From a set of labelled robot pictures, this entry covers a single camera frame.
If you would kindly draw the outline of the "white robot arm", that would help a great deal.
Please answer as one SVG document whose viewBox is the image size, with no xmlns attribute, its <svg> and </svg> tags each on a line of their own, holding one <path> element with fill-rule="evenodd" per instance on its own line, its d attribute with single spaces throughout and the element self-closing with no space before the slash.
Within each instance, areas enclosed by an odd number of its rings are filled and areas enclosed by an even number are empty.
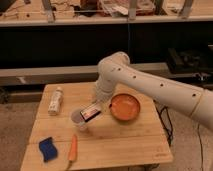
<svg viewBox="0 0 213 171">
<path fill-rule="evenodd" d="M 121 83 L 213 132 L 213 91 L 133 69 L 129 56 L 124 52 L 103 58 L 97 67 L 99 76 L 94 88 L 97 101 L 108 101 L 117 84 Z"/>
</svg>

